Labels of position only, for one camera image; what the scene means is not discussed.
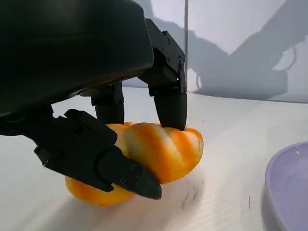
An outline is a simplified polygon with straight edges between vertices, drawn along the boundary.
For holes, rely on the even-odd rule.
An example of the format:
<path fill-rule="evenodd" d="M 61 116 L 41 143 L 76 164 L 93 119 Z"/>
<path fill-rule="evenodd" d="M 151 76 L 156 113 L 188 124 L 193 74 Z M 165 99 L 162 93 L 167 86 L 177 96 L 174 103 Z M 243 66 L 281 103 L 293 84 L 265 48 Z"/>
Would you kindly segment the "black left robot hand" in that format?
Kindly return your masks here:
<path fill-rule="evenodd" d="M 183 130 L 185 55 L 132 0 L 0 3 L 0 133 L 23 135 L 42 164 L 105 192 L 158 200 L 154 175 L 116 147 L 122 81 L 149 87 L 159 121 Z"/>

